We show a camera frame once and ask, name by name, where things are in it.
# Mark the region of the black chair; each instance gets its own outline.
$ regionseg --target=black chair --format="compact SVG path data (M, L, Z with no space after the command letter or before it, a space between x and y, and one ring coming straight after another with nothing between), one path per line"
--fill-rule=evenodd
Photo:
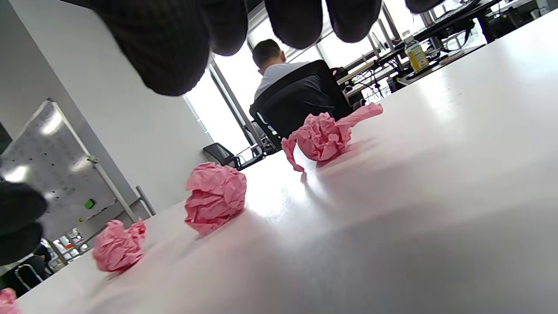
M263 159L263 154L259 154L258 156L241 163L238 155L234 155L219 143L213 143L204 147L204 152L215 159L221 166L231 166L236 168L238 171L246 169Z
M273 83L249 111L279 150L281 139L301 127L309 114L327 112L339 120L353 112L323 60L306 64Z
M17 297L20 297L46 280L49 274L46 272L46 263L42 257L33 255L2 277L5 285L12 288Z

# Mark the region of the short dark hair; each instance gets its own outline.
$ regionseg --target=short dark hair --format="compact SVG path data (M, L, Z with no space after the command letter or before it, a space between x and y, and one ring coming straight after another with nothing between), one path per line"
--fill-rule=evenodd
M262 66L271 58L277 58L281 55L281 48L273 39L266 39L260 41L254 50L252 50L252 59L258 68Z

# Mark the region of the white wall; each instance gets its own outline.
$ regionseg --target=white wall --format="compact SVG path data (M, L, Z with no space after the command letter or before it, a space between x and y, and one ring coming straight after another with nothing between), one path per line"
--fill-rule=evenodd
M0 0L0 122L12 138L20 133L27 120L47 98L58 103L124 199L132 203L137 198L134 190L52 71L8 0ZM138 215L147 217L142 206L133 209ZM103 215L112 215L104 217L110 220L114 218L114 213L107 211Z
M211 143L185 101L147 89L102 21L57 0L9 0L130 185L162 210Z

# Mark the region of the yellow bottle label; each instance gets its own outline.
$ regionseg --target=yellow bottle label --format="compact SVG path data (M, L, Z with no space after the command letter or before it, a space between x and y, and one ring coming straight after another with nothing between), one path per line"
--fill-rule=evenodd
M412 47L407 52L409 62L415 72L418 72L428 66L428 59L420 46Z

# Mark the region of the crumpled pink paper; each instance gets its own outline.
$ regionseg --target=crumpled pink paper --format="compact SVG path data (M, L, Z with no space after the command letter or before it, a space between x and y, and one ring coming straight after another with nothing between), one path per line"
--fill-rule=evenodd
M95 239L93 258L97 268L104 272L123 272L134 266L140 258L145 241L146 227L140 220L128 230L120 220L111 220Z
M201 235L207 235L244 209L246 176L229 166L201 164L190 175L186 190L192 195L184 208L184 222Z
M21 314L16 304L16 292L10 288L0 291L0 314Z
M296 143L306 157L315 161L329 160L347 149L351 139L351 128L358 122L377 116L383 112L382 105L373 103L358 108L349 116L335 120L327 113L319 116L308 115L304 125L283 139L281 146L287 160L296 171L304 172L304 168L295 162Z

